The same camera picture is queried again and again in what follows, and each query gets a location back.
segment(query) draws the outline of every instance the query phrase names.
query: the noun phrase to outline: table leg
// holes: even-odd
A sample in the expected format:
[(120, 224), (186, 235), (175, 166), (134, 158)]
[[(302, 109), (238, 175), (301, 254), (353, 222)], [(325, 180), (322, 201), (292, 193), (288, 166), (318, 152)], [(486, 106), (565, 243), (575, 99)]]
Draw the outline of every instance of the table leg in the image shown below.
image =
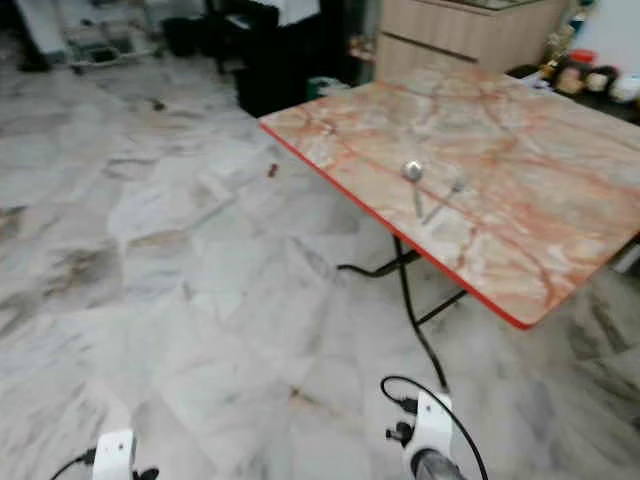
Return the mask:
[(407, 265), (409, 265), (410, 263), (416, 261), (421, 257), (420, 257), (420, 254), (417, 253), (415, 250), (410, 250), (407, 253), (403, 253), (402, 242), (395, 235), (393, 236), (393, 244), (396, 251), (396, 258), (390, 261), (389, 263), (382, 265), (381, 267), (377, 268), (372, 272), (368, 270), (364, 270), (363, 268), (357, 267), (355, 265), (338, 265), (338, 270), (351, 270), (353, 272), (359, 273), (360, 275), (364, 275), (365, 277), (370, 277), (370, 278), (380, 278), (398, 270), (398, 273), (400, 274), (400, 285), (402, 287), (402, 297), (404, 299), (404, 305), (405, 305), (405, 309), (407, 310), (407, 316), (409, 317), (409, 322), (411, 323), (411, 328), (413, 328), (413, 331), (416, 334), (416, 337), (418, 337), (418, 341), (420, 342), (425, 352), (427, 352), (427, 355), (429, 355), (429, 358), (431, 359), (433, 368), (435, 369), (436, 374), (438, 375), (438, 381), (440, 382), (440, 387), (442, 388), (442, 391), (447, 393), (449, 391), (449, 384), (447, 383), (447, 378), (444, 374), (444, 370), (442, 369), (442, 365), (440, 364), (440, 360), (438, 359), (438, 356), (436, 355), (435, 351), (433, 350), (433, 348), (425, 338), (424, 334), (420, 330), (420, 326), (428, 322), (429, 320), (431, 320), (440, 312), (447, 309), (449, 306), (456, 303), (458, 300), (464, 297), (467, 294), (467, 292), (462, 289), (459, 290), (450, 298), (448, 298), (447, 300), (442, 302), (440, 305), (435, 307), (433, 310), (431, 310), (429, 313), (427, 313), (425, 316), (418, 319), (413, 310), (413, 302), (411, 301), (411, 291), (409, 289), (409, 279), (407, 277)]

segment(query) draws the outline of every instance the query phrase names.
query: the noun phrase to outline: red table edge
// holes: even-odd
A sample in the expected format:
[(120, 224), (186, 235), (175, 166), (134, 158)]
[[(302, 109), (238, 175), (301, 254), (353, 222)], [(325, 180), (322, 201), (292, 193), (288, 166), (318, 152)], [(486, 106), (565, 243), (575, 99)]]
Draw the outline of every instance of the red table edge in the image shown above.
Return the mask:
[(411, 240), (410, 238), (408, 238), (404, 233), (402, 233), (400, 230), (398, 230), (396, 227), (394, 227), (393, 225), (391, 225), (387, 220), (385, 220), (382, 216), (380, 216), (375, 210), (369, 208), (364, 202), (362, 202), (358, 197), (356, 197), (352, 192), (350, 192), (349, 190), (347, 190), (346, 188), (344, 188), (342, 185), (340, 185), (338, 182), (336, 182), (334, 179), (332, 179), (329, 175), (327, 175), (327, 173), (322, 170), (321, 168), (319, 168), (318, 166), (314, 165), (312, 162), (310, 162), (309, 160), (307, 160), (305, 158), (305, 156), (298, 151), (293, 145), (290, 145), (287, 141), (285, 141), (280, 135), (278, 135), (275, 131), (273, 131), (269, 126), (265, 125), (261, 120), (258, 121), (260, 128), (262, 128), (265, 132), (267, 132), (270, 136), (272, 136), (273, 138), (275, 138), (278, 143), (280, 143), (282, 146), (284, 146), (287, 150), (289, 150), (291, 153), (293, 153), (294, 155), (296, 155), (300, 160), (302, 160), (303, 162), (305, 162), (307, 165), (309, 165), (316, 173), (318, 173), (319, 175), (321, 175), (325, 180), (327, 180), (331, 185), (333, 185), (335, 188), (337, 188), (338, 190), (340, 190), (340, 192), (342, 192), (344, 195), (346, 195), (350, 200), (352, 200), (356, 205), (358, 205), (360, 208), (362, 208), (363, 210), (365, 210), (369, 215), (371, 215), (372, 217), (374, 217), (376, 220), (378, 220), (380, 223), (382, 223), (388, 230), (390, 230), (391, 232), (393, 232), (395, 235), (397, 235), (398, 237), (400, 237), (402, 239), (402, 241), (404, 241), (405, 243), (407, 243), (408, 245), (410, 245), (413, 249), (415, 249), (421, 256), (427, 258), (431, 263), (433, 263), (436, 267), (438, 267), (441, 271), (443, 271), (445, 274), (447, 274), (454, 282), (456, 282), (458, 285), (460, 285), (462, 288), (464, 288), (467, 292), (469, 292), (470, 294), (472, 294), (477, 300), (479, 300), (480, 302), (482, 302), (485, 306), (487, 306), (492, 312), (494, 312), (495, 314), (497, 314), (498, 316), (502, 317), (504, 320), (506, 320), (507, 322), (509, 322), (510, 324), (512, 324), (514, 327), (517, 327), (521, 330), (529, 330), (530, 328), (533, 328), (534, 326), (536, 326), (541, 320), (542, 318), (540, 318), (540, 320), (538, 320), (536, 323), (522, 323), (520, 320), (518, 320), (517, 318), (515, 318), (513, 315), (507, 313), (506, 311), (504, 311), (502, 308), (500, 308), (498, 305), (496, 305), (495, 303), (493, 303), (491, 300), (489, 300), (487, 297), (485, 297), (484, 295), (482, 295), (478, 290), (476, 290), (474, 287), (472, 287), (471, 285), (469, 285), (464, 279), (462, 279), (458, 274), (456, 274), (453, 270), (450, 270), (446, 265), (443, 265), (440, 261), (438, 261), (437, 259), (435, 259), (432, 255), (430, 255), (429, 253), (427, 253), (422, 247), (420, 247), (418, 244), (416, 244), (413, 240)]

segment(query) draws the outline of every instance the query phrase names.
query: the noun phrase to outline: cabinet drawer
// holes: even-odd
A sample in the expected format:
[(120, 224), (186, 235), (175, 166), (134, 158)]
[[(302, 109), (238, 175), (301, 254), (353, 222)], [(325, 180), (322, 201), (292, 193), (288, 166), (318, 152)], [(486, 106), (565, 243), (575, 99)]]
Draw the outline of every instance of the cabinet drawer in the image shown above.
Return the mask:
[(419, 0), (384, 0), (381, 29), (402, 38), (478, 58), (491, 17)]
[(450, 65), (473, 63), (384, 34), (378, 37), (377, 58), (376, 80), (388, 80), (434, 63), (446, 62)]

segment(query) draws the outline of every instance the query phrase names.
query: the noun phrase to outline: wooden cabinet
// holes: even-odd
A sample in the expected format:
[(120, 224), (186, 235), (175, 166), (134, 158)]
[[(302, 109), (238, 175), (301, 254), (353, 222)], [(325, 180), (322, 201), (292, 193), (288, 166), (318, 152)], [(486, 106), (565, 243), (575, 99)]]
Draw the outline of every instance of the wooden cabinet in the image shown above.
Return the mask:
[(536, 63), (566, 5), (538, 0), (495, 11), (446, 0), (384, 0), (376, 78), (432, 59), (478, 63), (495, 72)]

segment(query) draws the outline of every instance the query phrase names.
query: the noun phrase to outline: marble table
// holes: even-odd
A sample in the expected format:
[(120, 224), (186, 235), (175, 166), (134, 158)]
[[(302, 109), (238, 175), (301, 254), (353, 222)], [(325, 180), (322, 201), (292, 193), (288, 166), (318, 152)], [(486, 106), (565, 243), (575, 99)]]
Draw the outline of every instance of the marble table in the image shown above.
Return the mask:
[[(640, 129), (506, 76), (437, 64), (260, 123), (522, 329), (640, 227)], [(401, 174), (411, 160), (416, 188)]]

